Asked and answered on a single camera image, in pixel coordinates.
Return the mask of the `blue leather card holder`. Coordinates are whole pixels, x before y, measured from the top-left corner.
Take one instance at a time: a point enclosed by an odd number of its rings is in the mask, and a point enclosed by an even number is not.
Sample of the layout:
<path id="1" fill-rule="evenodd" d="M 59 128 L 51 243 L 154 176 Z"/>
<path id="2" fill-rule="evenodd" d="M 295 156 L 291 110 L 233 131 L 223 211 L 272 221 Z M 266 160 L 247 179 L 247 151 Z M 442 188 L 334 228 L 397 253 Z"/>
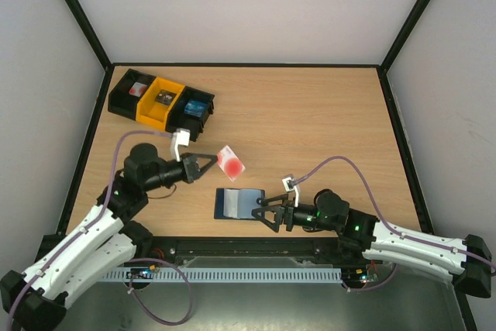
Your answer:
<path id="1" fill-rule="evenodd" d="M 263 189 L 217 188 L 215 192 L 214 219 L 254 220 L 252 211 L 265 196 Z"/>

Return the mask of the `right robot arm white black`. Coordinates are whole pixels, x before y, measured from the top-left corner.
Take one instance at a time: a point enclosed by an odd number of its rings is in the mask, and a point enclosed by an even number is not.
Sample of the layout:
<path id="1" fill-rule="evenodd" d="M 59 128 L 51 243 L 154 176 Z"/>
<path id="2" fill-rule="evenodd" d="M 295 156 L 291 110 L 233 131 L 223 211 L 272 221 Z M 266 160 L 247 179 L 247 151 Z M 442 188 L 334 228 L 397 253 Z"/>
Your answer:
<path id="1" fill-rule="evenodd" d="M 258 198 L 251 215 L 274 232 L 282 226 L 334 232 L 339 256 L 346 262 L 360 257 L 387 261 L 431 274 L 466 295 L 491 297 L 491 252 L 479 236 L 447 238 L 402 228 L 350 208 L 329 189 L 321 190 L 311 205 L 298 204 L 288 195 Z"/>

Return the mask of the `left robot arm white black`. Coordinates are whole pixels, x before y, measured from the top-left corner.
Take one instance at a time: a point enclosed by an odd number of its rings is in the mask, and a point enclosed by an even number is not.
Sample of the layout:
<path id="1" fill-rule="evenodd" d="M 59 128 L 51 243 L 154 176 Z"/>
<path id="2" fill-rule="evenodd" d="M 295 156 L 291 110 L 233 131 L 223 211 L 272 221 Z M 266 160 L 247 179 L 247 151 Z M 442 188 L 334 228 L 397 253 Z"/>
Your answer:
<path id="1" fill-rule="evenodd" d="M 134 146 L 122 170 L 98 197 L 85 218 L 49 253 L 22 273 L 1 279 L 6 328 L 53 330 L 67 310 L 110 270 L 145 254 L 152 234 L 134 217 L 148 204 L 148 191 L 190 184 L 217 163 L 211 154 L 159 157 L 150 143 Z"/>

